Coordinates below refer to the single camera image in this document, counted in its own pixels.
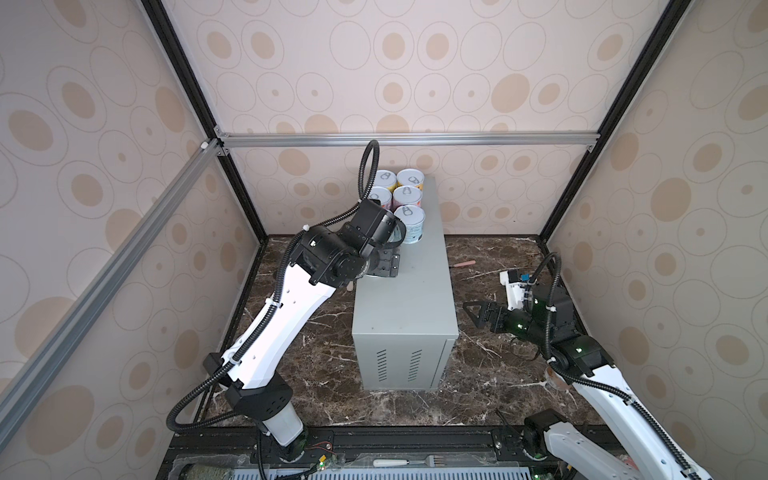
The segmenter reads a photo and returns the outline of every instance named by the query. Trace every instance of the white fork handle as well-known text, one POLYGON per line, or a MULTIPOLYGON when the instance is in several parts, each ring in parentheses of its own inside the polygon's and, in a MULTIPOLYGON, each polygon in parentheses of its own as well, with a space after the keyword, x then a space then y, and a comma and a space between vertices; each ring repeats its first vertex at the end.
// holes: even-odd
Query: white fork handle
POLYGON ((393 458, 377 458, 373 461, 374 467, 402 467, 408 464, 408 460, 395 460, 393 458))

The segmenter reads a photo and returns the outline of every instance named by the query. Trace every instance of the can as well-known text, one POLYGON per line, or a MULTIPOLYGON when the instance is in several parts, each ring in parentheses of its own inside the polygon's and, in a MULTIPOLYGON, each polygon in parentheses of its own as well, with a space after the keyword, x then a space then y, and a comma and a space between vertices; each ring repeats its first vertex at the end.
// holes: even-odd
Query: can
POLYGON ((389 170, 377 170, 376 178, 373 179, 373 185, 374 187, 384 187, 391 193, 397 187, 397 175, 389 170))
POLYGON ((416 243, 422 239, 424 219, 426 215, 421 207, 416 205, 403 205, 395 210, 395 216, 406 225, 406 239, 403 243, 416 243))
POLYGON ((404 186, 397 187, 392 192, 392 205, 394 208, 401 207, 402 205, 416 205, 422 206, 422 191, 417 187, 404 186))
POLYGON ((371 189, 371 193, 368 194, 368 198, 371 200, 378 200, 381 202, 382 207, 387 210, 392 209, 392 194, 384 187, 374 187, 371 189))
POLYGON ((415 168, 406 168, 397 173, 397 186, 416 187, 424 190, 424 174, 415 168))

